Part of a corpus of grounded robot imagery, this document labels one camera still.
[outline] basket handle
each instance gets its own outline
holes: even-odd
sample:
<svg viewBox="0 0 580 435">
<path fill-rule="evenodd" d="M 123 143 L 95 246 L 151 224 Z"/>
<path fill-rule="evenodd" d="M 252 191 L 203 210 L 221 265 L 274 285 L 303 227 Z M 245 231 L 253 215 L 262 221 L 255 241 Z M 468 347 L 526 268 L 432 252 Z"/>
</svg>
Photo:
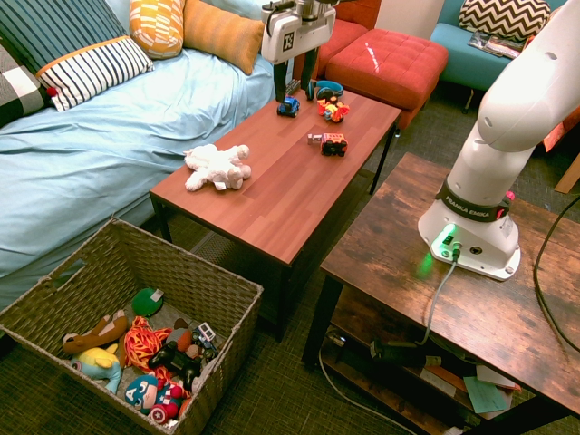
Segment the basket handle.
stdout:
<svg viewBox="0 0 580 435">
<path fill-rule="evenodd" d="M 58 265 L 50 274 L 46 276 L 46 280 L 49 280 L 53 283 L 57 280 L 64 272 L 66 272 L 71 266 L 76 263 L 78 260 L 82 260 L 84 266 L 84 258 L 82 254 L 82 249 L 78 249 L 71 254 L 68 258 L 66 258 L 60 265 Z"/>
</svg>

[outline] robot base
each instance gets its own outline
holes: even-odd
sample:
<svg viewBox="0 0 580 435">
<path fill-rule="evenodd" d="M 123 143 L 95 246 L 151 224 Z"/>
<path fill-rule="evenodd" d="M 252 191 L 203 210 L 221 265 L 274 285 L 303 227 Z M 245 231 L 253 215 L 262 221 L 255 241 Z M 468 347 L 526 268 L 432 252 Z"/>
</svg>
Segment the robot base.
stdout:
<svg viewBox="0 0 580 435">
<path fill-rule="evenodd" d="M 451 263 L 453 245 L 459 242 L 458 266 L 499 281 L 509 279 L 519 266 L 518 231 L 510 216 L 495 222 L 476 222 L 436 200 L 420 217 L 419 233 L 438 260 Z"/>
</svg>

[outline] black and white checkered pillow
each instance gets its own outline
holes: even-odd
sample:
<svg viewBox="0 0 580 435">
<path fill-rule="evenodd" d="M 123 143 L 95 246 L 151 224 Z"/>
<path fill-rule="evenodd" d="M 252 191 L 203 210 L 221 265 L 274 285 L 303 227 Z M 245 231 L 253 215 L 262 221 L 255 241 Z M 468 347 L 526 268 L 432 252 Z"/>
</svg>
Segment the black and white checkered pillow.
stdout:
<svg viewBox="0 0 580 435">
<path fill-rule="evenodd" d="M 0 127 L 43 106 L 41 84 L 0 45 Z"/>
</svg>

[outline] red toy truck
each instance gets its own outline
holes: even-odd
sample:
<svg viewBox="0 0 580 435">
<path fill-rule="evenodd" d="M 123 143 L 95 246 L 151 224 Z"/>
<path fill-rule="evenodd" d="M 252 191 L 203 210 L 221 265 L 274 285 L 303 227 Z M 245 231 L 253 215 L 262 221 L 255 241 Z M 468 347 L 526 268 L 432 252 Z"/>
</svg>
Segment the red toy truck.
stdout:
<svg viewBox="0 0 580 435">
<path fill-rule="evenodd" d="M 325 156 L 343 157 L 348 149 L 348 141 L 342 133 L 309 134 L 308 143 L 320 143 L 320 151 Z"/>
</svg>

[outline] brown wooden side table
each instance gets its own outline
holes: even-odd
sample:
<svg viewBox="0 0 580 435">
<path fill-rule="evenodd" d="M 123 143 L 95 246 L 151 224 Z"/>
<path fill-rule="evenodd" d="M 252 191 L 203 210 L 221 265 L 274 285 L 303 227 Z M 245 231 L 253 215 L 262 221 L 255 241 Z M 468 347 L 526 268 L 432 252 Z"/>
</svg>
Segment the brown wooden side table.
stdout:
<svg viewBox="0 0 580 435">
<path fill-rule="evenodd" d="M 377 334 L 422 338 L 432 298 L 450 265 L 431 258 L 417 222 L 448 172 L 406 154 L 323 261 L 326 278 L 303 355 L 308 366 L 318 364 L 330 324 L 360 345 L 363 353 Z M 498 282 L 457 268 L 436 304 L 431 334 L 536 396 L 495 418 L 482 419 L 469 434 L 523 433 L 580 414 L 580 353 L 561 340 L 544 317 L 532 275 L 556 215 L 517 199 L 510 213 L 519 226 L 522 249 L 516 274 Z M 538 278 L 561 327 L 574 343 L 580 343 L 579 224 L 565 218 L 560 221 L 542 255 Z M 419 410 L 373 385 L 336 354 L 331 355 L 332 346 L 328 349 L 324 366 L 391 407 L 415 430 L 444 433 L 449 428 L 430 416 L 434 401 Z M 439 393 L 464 409 L 471 406 L 469 396 L 459 388 Z"/>
<path fill-rule="evenodd" d="M 260 267 L 276 269 L 277 285 L 256 281 L 265 288 L 260 314 L 275 324 L 279 341 L 284 335 L 288 295 L 304 286 L 320 265 L 324 247 L 330 246 L 371 184 L 373 192 L 401 113 L 345 92 L 341 102 L 350 106 L 350 112 L 344 122 L 333 123 L 318 114 L 316 102 L 307 101 L 303 92 L 297 98 L 300 111 L 296 118 L 278 116 L 278 103 L 271 101 L 217 141 L 220 150 L 240 144 L 250 148 L 245 162 L 252 176 L 240 190 L 217 191 L 206 185 L 189 192 L 185 182 L 192 170 L 183 166 L 150 191 L 166 240 L 171 241 L 171 234 L 165 208 L 172 208 L 249 248 L 264 259 L 258 263 Z M 320 145 L 308 144 L 309 133 L 326 132 L 342 133 L 348 140 L 344 157 L 324 156 Z M 373 174 L 363 165 L 382 140 L 381 161 Z M 350 187 L 360 175 L 365 181 L 359 184 L 364 188 L 352 193 Z"/>
</svg>

